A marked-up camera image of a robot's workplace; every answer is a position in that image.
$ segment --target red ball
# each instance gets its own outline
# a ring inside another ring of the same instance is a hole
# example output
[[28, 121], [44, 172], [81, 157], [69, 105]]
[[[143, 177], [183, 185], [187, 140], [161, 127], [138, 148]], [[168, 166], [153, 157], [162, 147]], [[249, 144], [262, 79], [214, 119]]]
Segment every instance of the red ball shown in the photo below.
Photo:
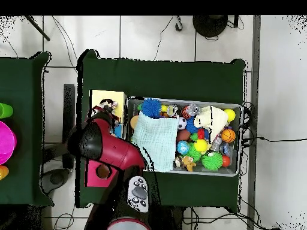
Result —
[[226, 155], [223, 155], [223, 164], [222, 167], [227, 167], [230, 165], [230, 158]]
[[197, 130], [197, 136], [199, 140], [204, 139], [204, 129], [203, 128]]

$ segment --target table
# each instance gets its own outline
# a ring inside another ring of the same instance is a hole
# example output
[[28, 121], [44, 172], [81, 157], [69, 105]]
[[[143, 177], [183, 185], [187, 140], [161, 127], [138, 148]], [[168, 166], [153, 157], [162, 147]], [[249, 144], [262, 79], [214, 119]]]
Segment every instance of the table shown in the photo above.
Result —
[[[143, 96], [193, 101], [243, 103], [243, 72], [241, 59], [231, 63], [169, 62], [129, 59], [99, 59], [95, 50], [86, 50], [79, 58], [77, 123], [85, 119], [89, 109], [89, 91], [123, 91], [127, 96]], [[84, 187], [84, 161], [77, 162], [76, 205], [103, 200], [105, 189]], [[239, 175], [218, 177], [180, 175], [158, 172], [162, 205], [228, 207], [237, 212]], [[151, 195], [156, 193], [154, 175], [144, 173]]]

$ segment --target blue spiky ball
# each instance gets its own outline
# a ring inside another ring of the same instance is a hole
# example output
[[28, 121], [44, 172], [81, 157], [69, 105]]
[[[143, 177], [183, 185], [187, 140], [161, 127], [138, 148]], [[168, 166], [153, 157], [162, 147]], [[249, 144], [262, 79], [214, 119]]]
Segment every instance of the blue spiky ball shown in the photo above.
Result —
[[150, 118], [160, 118], [161, 102], [158, 99], [148, 98], [143, 101], [142, 112]]

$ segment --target gray plastic bin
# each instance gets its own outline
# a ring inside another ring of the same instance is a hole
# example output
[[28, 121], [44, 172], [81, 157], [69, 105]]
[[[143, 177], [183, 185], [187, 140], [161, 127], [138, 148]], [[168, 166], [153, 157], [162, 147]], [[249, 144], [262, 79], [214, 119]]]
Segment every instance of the gray plastic bin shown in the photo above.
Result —
[[[230, 143], [230, 160], [231, 164], [226, 167], [221, 167], [217, 171], [207, 170], [202, 164], [201, 161], [197, 162], [197, 165], [193, 168], [193, 172], [189, 172], [185, 169], [174, 168], [172, 171], [166, 172], [173, 174], [199, 174], [199, 175], [216, 175], [216, 176], [226, 176], [233, 177], [238, 174], [240, 171], [240, 154], [242, 151], [241, 148], [241, 139], [242, 139], [242, 124], [243, 124], [243, 107], [237, 104], [223, 104], [223, 103], [214, 103], [214, 102], [200, 102], [200, 101], [178, 101], [174, 99], [159, 99], [162, 105], [176, 104], [181, 107], [188, 105], [189, 103], [195, 103], [200, 108], [211, 105], [222, 110], [226, 108], [231, 108], [236, 113], [236, 118], [229, 124], [236, 133], [236, 139], [234, 142]], [[130, 141], [133, 130], [130, 127], [130, 119], [137, 115], [137, 106], [143, 102], [141, 98], [129, 97], [125, 102], [125, 119], [124, 119], [124, 138]]]

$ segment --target dark green tablecloth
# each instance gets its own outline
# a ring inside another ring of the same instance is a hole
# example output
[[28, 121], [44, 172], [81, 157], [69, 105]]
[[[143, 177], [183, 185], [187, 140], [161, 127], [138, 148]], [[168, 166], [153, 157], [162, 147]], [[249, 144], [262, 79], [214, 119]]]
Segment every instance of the dark green tablecloth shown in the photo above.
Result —
[[[245, 63], [146, 62], [129, 59], [98, 59], [94, 50], [85, 51], [78, 65], [82, 86], [82, 119], [89, 108], [89, 90], [123, 91], [127, 96], [183, 99], [232, 104], [243, 102]], [[105, 191], [84, 187], [85, 165], [81, 163], [80, 205], [99, 203]], [[157, 173], [162, 205], [229, 207], [237, 210], [238, 175], [217, 177]], [[154, 175], [145, 172], [152, 193]]]
[[42, 74], [49, 53], [31, 59], [0, 57], [0, 102], [14, 108], [5, 122], [17, 137], [9, 175], [0, 181], [0, 204], [51, 205], [39, 187], [43, 136]]

